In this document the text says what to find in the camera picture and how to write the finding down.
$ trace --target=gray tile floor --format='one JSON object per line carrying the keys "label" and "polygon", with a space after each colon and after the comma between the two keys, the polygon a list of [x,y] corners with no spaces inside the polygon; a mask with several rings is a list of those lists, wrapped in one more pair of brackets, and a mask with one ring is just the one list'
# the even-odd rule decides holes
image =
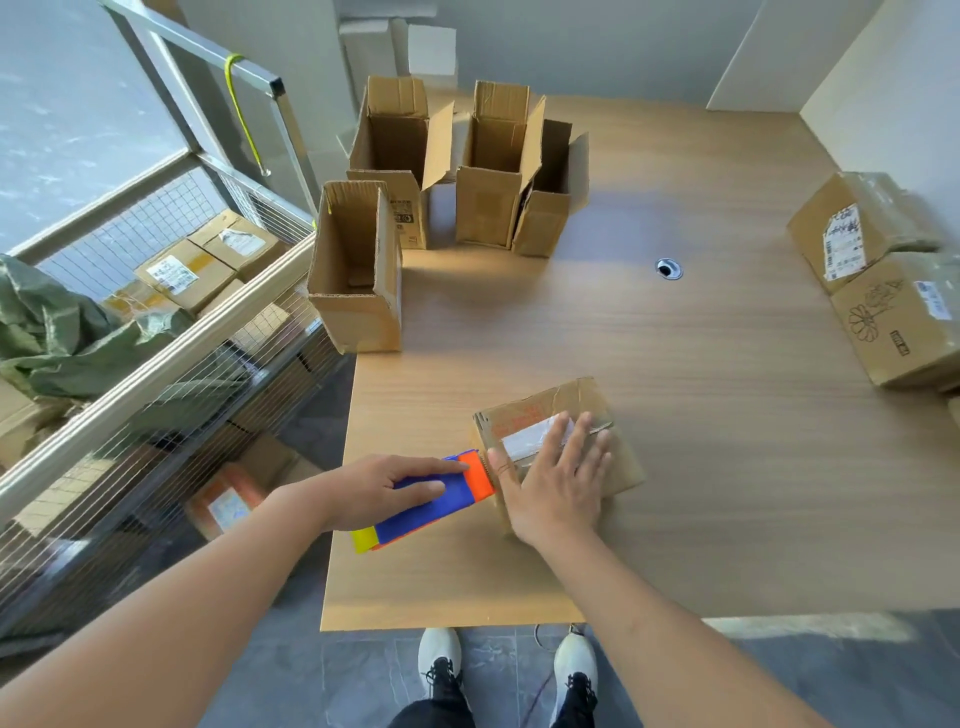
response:
{"label": "gray tile floor", "polygon": [[[325,468],[343,453],[352,362],[281,437]],[[329,539],[304,556],[204,717],[204,728],[376,728],[421,695],[416,630],[326,633]],[[722,619],[711,623],[838,728],[960,724],[960,613]],[[553,649],[565,625],[545,625]],[[461,631],[478,728],[546,726],[552,655],[532,625]],[[600,652],[597,725],[638,726]]]}

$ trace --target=cable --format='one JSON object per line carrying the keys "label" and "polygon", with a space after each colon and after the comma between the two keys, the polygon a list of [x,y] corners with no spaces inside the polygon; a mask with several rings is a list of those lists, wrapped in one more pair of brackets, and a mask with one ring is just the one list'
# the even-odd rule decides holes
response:
{"label": "cable", "polygon": [[240,102],[237,101],[236,92],[233,90],[233,65],[242,61],[244,57],[239,53],[231,53],[227,56],[227,62],[224,63],[224,76],[227,78],[227,91],[230,94],[230,101],[233,102],[233,107],[237,111],[237,118],[240,120],[240,126],[243,129],[243,133],[247,137],[247,143],[250,144],[250,151],[253,152],[253,159],[256,161],[256,166],[260,168],[260,174],[264,177],[270,177],[270,170],[263,166],[263,161],[260,159],[260,153],[256,151],[256,144],[253,143],[253,137],[250,134],[250,129],[247,128],[247,121],[243,117],[243,111],[240,110]]}

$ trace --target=wooden table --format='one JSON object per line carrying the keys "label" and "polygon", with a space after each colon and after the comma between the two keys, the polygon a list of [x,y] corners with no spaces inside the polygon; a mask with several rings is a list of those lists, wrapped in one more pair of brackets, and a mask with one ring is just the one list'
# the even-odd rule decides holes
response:
{"label": "wooden table", "polygon": [[[935,396],[870,386],[785,235],[833,168],[800,118],[547,108],[590,131],[590,205],[549,261],[406,252],[404,352],[358,357],[345,460],[458,452],[474,411],[594,375],[649,474],[604,539],[685,606],[960,605],[960,431]],[[322,629],[578,619],[494,509],[363,555],[336,534]]]}

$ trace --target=cardboard box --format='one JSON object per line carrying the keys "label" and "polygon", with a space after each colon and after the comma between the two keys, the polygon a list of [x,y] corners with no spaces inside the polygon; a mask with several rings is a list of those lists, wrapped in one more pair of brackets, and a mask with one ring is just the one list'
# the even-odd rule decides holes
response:
{"label": "cardboard box", "polygon": [[589,139],[571,142],[572,133],[572,124],[543,122],[540,170],[520,201],[514,253],[550,257],[566,218],[589,202]]}
{"label": "cardboard box", "polygon": [[0,469],[5,472],[35,445],[36,434],[62,417],[70,406],[66,400],[33,401],[0,378]]}
{"label": "cardboard box", "polygon": [[245,283],[289,250],[276,235],[229,209],[186,239],[226,263]]}
{"label": "cardboard box", "polygon": [[183,309],[142,280],[132,280],[114,291],[101,304],[117,314],[123,322],[149,313],[176,313]]}
{"label": "cardboard box", "polygon": [[837,172],[787,225],[817,280],[834,293],[893,251],[936,251],[939,233],[889,175]]}
{"label": "cardboard box", "polygon": [[13,520],[34,536],[82,538],[163,456],[149,445],[88,456],[24,506]]}
{"label": "cardboard box", "polygon": [[236,278],[226,263],[189,240],[160,251],[134,273],[193,316]]}
{"label": "cardboard box", "polygon": [[830,300],[877,386],[960,379],[960,256],[890,253]]}
{"label": "cardboard box", "polygon": [[453,104],[427,113],[423,81],[370,76],[350,152],[350,180],[387,184],[402,248],[426,249],[427,190],[450,169]]}
{"label": "cardboard box", "polygon": [[472,440],[480,451],[487,474],[496,489],[497,505],[506,521],[500,481],[487,461],[487,450],[502,448],[514,461],[521,482],[540,451],[550,418],[568,412],[576,420],[582,412],[593,415],[593,428],[584,446],[588,452],[597,434],[608,429],[612,436],[613,462],[603,484],[603,497],[615,496],[643,482],[646,475],[630,445],[624,440],[607,400],[592,376],[582,376],[558,387],[538,392],[525,400],[516,400],[481,410],[473,415]]}
{"label": "cardboard box", "polygon": [[314,477],[324,472],[323,468],[314,465],[302,455],[297,455],[296,459],[290,463],[286,469],[277,476],[272,485],[273,488],[279,488],[281,485],[290,483],[299,483],[301,480]]}
{"label": "cardboard box", "polygon": [[457,169],[458,243],[509,249],[520,193],[540,169],[546,99],[527,113],[530,87],[478,81]]}
{"label": "cardboard box", "polygon": [[[200,312],[200,318],[208,316],[233,294],[243,289],[239,280],[232,281],[217,297]],[[243,328],[230,337],[254,364],[266,366],[300,335],[302,329],[293,317],[276,303],[267,303]]]}
{"label": "cardboard box", "polygon": [[265,490],[270,490],[280,475],[297,457],[297,452],[285,446],[269,433],[260,435],[240,456],[238,461],[245,471]]}
{"label": "cardboard box", "polygon": [[217,428],[209,440],[197,448],[194,459],[201,461],[205,466],[212,465],[219,468],[228,460],[239,457],[255,437],[254,432],[248,432],[232,422],[225,422]]}
{"label": "cardboard box", "polygon": [[328,182],[307,277],[337,351],[400,351],[403,258],[383,182]]}
{"label": "cardboard box", "polygon": [[230,421],[248,432],[263,432],[273,427],[280,417],[311,396],[316,389],[316,379],[295,358]]}
{"label": "cardboard box", "polygon": [[227,463],[184,503],[183,511],[204,538],[213,541],[246,518],[266,497],[267,490],[240,465]]}

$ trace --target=shoe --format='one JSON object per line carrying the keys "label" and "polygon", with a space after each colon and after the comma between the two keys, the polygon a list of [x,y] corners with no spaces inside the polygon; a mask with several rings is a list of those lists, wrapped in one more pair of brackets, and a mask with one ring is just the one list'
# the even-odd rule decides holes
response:
{"label": "shoe", "polygon": [[550,725],[557,721],[563,708],[593,713],[597,704],[597,658],[590,640],[575,632],[564,637],[553,658],[553,676],[557,680],[557,702]]}
{"label": "shoe", "polygon": [[449,627],[423,630],[417,670],[427,698],[463,699],[460,638],[456,631]]}

